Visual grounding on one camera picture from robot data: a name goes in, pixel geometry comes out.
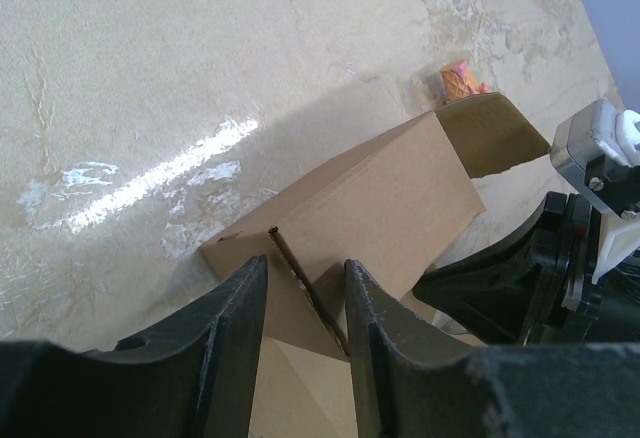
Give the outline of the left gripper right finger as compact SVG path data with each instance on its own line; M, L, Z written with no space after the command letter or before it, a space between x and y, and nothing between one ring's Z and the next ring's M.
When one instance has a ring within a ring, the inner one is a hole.
M344 264L362 437L635 437L635 343L471 346Z

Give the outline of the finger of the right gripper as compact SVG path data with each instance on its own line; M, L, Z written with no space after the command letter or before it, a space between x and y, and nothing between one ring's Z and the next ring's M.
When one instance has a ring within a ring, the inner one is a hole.
M448 315L489 345L522 344L539 302L536 287L557 267L570 197L549 192L515 231L493 245L425 272L413 287L419 301Z

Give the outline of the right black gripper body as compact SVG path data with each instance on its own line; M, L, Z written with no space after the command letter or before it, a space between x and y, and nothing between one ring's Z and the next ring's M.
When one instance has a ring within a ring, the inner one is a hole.
M612 270L592 281L600 213L577 194L549 192L534 217L519 343L637 343L639 273Z

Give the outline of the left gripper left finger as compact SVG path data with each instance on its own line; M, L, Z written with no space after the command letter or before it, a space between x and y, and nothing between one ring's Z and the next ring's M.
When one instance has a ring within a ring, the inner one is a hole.
M2 436L248 436L267 285L254 256L112 351L2 342Z

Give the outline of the brown cardboard box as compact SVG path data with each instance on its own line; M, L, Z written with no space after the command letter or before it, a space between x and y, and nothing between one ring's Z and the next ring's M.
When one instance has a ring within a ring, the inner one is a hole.
M484 211L473 180L548 148L506 96L470 96L330 159L202 244L220 279L268 261L251 432L355 436L345 262L404 297Z

